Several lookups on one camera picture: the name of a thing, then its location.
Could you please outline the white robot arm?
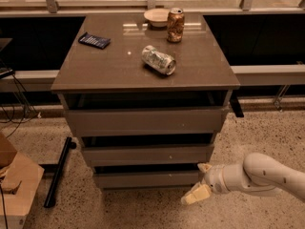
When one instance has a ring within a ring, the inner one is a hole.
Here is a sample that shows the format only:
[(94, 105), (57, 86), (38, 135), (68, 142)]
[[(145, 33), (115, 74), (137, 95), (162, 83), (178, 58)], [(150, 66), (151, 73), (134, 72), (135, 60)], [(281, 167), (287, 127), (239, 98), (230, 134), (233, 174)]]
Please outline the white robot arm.
[(305, 201), (305, 174), (261, 153), (248, 154), (241, 163), (230, 165), (199, 163), (198, 169), (202, 178), (181, 198), (184, 205), (235, 191), (258, 197), (286, 191)]

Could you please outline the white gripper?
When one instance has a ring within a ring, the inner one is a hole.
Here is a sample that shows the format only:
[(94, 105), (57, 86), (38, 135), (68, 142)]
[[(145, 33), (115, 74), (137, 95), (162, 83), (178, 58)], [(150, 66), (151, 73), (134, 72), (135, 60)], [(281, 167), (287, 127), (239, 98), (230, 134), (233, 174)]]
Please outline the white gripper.
[(212, 166), (208, 163), (198, 163), (197, 167), (199, 171), (203, 173), (203, 179), (206, 184), (197, 182), (194, 187), (181, 198), (181, 203), (183, 205), (190, 205), (209, 198), (212, 192), (215, 194), (229, 193), (223, 175), (224, 165)]

